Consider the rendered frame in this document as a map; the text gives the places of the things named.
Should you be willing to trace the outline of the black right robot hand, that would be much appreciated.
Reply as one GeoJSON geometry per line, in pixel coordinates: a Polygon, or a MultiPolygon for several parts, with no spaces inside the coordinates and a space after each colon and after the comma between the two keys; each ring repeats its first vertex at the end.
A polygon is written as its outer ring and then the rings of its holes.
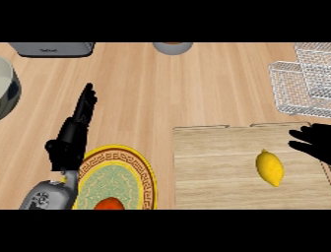
{"type": "Polygon", "coordinates": [[[314,123],[290,130],[290,135],[294,137],[290,147],[331,165],[331,125],[314,123]]]}

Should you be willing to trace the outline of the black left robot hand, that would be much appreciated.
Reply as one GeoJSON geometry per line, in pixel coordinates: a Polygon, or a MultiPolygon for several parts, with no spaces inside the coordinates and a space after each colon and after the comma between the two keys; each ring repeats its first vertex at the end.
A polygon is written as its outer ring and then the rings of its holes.
{"type": "Polygon", "coordinates": [[[93,84],[88,83],[78,98],[74,114],[65,119],[57,137],[44,144],[53,171],[77,170],[80,168],[96,102],[93,84]]]}

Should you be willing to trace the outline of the yellow lemon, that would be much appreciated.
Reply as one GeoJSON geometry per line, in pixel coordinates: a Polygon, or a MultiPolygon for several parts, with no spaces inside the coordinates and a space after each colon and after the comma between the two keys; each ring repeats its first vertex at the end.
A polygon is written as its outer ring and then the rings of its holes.
{"type": "Polygon", "coordinates": [[[285,169],[278,157],[266,150],[262,150],[256,157],[256,168],[262,179],[278,187],[282,183],[285,169]]]}

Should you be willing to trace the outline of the wooden tray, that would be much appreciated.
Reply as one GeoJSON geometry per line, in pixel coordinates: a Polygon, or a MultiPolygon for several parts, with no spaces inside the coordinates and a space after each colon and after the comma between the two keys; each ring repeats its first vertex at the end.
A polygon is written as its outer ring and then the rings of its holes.
{"type": "Polygon", "coordinates": [[[173,130],[179,209],[331,210],[331,167],[288,146],[302,122],[173,130]],[[285,168],[282,183],[259,175],[256,157],[269,151],[285,168]]]}

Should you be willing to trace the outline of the yellow patterned plate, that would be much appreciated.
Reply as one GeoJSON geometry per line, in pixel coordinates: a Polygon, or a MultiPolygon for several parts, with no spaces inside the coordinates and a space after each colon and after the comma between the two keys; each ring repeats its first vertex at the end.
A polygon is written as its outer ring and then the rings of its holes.
{"type": "Polygon", "coordinates": [[[157,208],[157,180],[149,162],[133,148],[106,145],[84,155],[75,210],[93,210],[115,198],[125,210],[157,208]]]}

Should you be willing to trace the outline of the red-orange fruit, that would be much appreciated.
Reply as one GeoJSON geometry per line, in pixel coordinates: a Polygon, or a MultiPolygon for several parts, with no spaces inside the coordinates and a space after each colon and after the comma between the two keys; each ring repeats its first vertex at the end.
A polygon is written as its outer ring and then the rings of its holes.
{"type": "Polygon", "coordinates": [[[94,209],[96,210],[109,210],[109,209],[123,210],[124,204],[118,198],[109,197],[97,203],[94,209]]]}

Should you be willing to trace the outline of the grey toaster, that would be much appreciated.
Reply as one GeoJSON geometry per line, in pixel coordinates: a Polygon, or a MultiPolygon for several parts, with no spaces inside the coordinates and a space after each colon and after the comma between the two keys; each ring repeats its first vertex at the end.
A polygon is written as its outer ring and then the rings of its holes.
{"type": "Polygon", "coordinates": [[[23,57],[86,57],[93,53],[94,42],[10,42],[23,57]]]}

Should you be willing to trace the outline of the grey cup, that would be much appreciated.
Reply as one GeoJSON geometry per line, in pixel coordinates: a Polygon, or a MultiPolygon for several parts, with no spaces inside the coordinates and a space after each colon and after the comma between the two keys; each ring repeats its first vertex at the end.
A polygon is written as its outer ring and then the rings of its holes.
{"type": "Polygon", "coordinates": [[[180,43],[154,42],[152,45],[163,54],[180,55],[191,49],[194,44],[191,42],[180,42],[180,43]]]}

